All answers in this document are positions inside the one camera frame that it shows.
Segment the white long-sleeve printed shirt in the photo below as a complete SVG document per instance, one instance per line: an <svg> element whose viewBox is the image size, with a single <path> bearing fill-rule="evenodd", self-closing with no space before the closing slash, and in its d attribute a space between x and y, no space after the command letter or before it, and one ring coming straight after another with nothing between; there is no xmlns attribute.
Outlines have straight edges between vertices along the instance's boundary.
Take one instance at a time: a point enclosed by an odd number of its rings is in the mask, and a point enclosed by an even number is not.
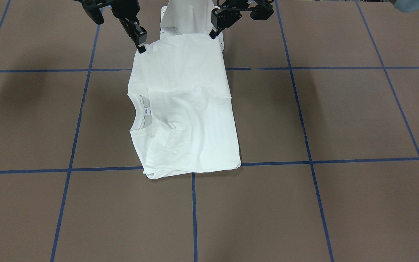
<svg viewBox="0 0 419 262"><path fill-rule="evenodd" d="M133 145L149 179L241 165L220 43L205 34L165 37L136 52L128 83Z"/></svg>

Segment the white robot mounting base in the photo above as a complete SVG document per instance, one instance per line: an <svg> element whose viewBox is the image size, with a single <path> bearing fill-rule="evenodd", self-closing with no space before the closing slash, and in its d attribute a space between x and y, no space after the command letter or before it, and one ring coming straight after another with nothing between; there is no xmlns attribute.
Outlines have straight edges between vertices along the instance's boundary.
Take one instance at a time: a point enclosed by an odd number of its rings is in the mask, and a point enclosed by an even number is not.
<svg viewBox="0 0 419 262"><path fill-rule="evenodd" d="M222 35L212 39L212 10L216 8L212 0L170 0L161 8L159 43L171 44L180 51L207 55L222 53Z"/></svg>

